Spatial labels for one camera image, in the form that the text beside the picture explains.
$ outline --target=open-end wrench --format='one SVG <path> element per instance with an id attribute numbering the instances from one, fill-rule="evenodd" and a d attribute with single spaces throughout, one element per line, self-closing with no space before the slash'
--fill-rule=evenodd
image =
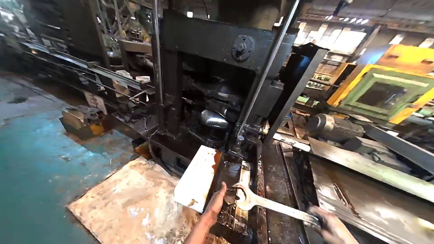
<path id="1" fill-rule="evenodd" d="M 288 206 L 280 204 L 278 202 L 260 197 L 260 196 L 256 195 L 255 193 L 253 193 L 253 191 L 251 191 L 248 187 L 246 187 L 240 183 L 236 183 L 232 187 L 240 188 L 241 190 L 243 190 L 244 195 L 246 196 L 245 199 L 240 198 L 240 199 L 235 201 L 235 204 L 241 210 L 248 211 L 248 210 L 252 209 L 255 205 L 258 205 L 258 206 L 262 206 L 264 208 L 268 208 L 268 209 L 274 210 L 274 211 L 282 213 L 282 214 L 286 214 L 286 215 L 291 216 L 293 218 L 300 219 L 302 221 L 306 221 L 308 223 L 313 224 L 315 227 L 322 228 L 322 223 L 321 223 L 320 219 L 313 216 L 313 215 L 310 215 L 306 212 L 300 211 L 300 210 L 295 209 L 295 208 L 288 207 Z"/>

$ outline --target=vertical steel bar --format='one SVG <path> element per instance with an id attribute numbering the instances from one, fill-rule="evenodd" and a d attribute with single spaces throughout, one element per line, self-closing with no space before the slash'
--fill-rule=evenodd
<path id="1" fill-rule="evenodd" d="M 101 24 L 103 26 L 102 28 L 102 32 L 104 34 L 107 34 L 107 25 L 105 24 L 105 19 L 104 16 L 102 15 L 102 11 L 101 11 L 101 5 L 99 4 L 99 0 L 95 0 L 96 1 L 96 6 L 98 7 L 98 14 L 99 17 L 101 18 Z"/>
<path id="2" fill-rule="evenodd" d="M 115 3 L 115 16 L 118 23 L 118 33 L 120 36 L 122 36 L 121 16 L 119 15 L 118 1 L 113 0 L 113 2 Z"/>
<path id="3" fill-rule="evenodd" d="M 155 44 L 156 47 L 154 50 L 157 51 L 155 54 L 154 59 L 154 82 L 155 82 L 155 88 L 158 89 L 159 94 L 159 103 L 161 106 L 163 106 L 163 84 L 161 82 L 161 52 L 160 52 L 160 27 L 158 25 L 158 7 L 159 7 L 159 1 L 154 0 L 152 2 L 153 8 L 152 8 L 152 28 L 155 35 Z"/>
<path id="4" fill-rule="evenodd" d="M 260 80 L 258 82 L 258 85 L 256 87 L 256 91 L 253 94 L 253 98 L 250 101 L 250 104 L 249 104 L 249 107 L 248 107 L 248 109 L 246 111 L 246 114 L 244 115 L 243 122 L 241 123 L 241 125 L 240 125 L 240 127 L 238 129 L 237 136 L 242 135 L 241 131 L 243 130 L 244 125 L 246 124 L 246 121 L 247 121 L 247 119 L 248 119 L 248 117 L 250 115 L 250 112 L 252 111 L 252 108 L 253 108 L 253 105 L 255 103 L 255 100 L 258 97 L 258 94 L 259 94 L 259 91 L 261 90 L 262 85 L 264 84 L 264 81 L 265 81 L 265 78 L 267 77 L 268 71 L 271 68 L 271 65 L 272 65 L 272 63 L 274 61 L 274 58 L 276 57 L 277 51 L 279 50 L 280 44 L 282 43 L 283 38 L 286 35 L 286 31 L 288 30 L 289 24 L 291 23 L 291 20 L 294 17 L 294 14 L 296 12 L 296 9 L 297 9 L 299 3 L 300 3 L 300 0 L 295 0 L 294 1 L 294 4 L 291 7 L 291 10 L 288 12 L 288 15 L 285 18 L 285 22 L 283 23 L 283 26 L 280 29 L 279 34 L 276 36 L 276 39 L 274 41 L 274 46 L 273 46 L 273 48 L 271 50 L 271 53 L 270 53 L 270 55 L 268 57 L 268 61 L 267 61 L 266 65 L 265 65 L 265 67 L 261 71 L 261 75 L 260 75 L 261 78 L 260 78 Z"/>

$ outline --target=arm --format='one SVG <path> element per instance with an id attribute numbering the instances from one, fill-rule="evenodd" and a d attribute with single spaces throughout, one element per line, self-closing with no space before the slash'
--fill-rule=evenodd
<path id="1" fill-rule="evenodd" d="M 217 222 L 217 215 L 223 206 L 223 197 L 226 194 L 226 189 L 226 184 L 222 182 L 221 189 L 211 197 L 207 209 L 205 209 L 204 214 L 199 218 L 199 221 L 184 240 L 184 244 L 201 244 L 205 242 L 211 226 Z"/>
<path id="2" fill-rule="evenodd" d="M 325 210 L 312 206 L 310 212 L 318 215 L 324 221 L 321 235 L 329 244 L 358 244 L 354 236 L 349 232 L 344 223 L 339 218 Z"/>

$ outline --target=person's left hand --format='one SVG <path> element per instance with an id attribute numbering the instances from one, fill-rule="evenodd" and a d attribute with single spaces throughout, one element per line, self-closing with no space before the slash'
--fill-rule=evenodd
<path id="1" fill-rule="evenodd" d="M 220 213 L 221 207 L 223 206 L 223 197 L 226 194 L 226 190 L 226 183 L 222 181 L 221 189 L 214 193 L 205 209 L 204 215 L 208 215 L 212 219 L 213 224 L 217 222 L 217 215 Z"/>

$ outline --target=forearm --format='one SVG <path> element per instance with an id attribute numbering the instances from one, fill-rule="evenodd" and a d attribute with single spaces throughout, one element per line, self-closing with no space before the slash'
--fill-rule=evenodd
<path id="1" fill-rule="evenodd" d="M 216 222 L 216 217 L 210 213 L 204 213 L 194 225 L 190 234 L 184 240 L 184 244 L 202 244 L 205 242 L 211 226 Z"/>

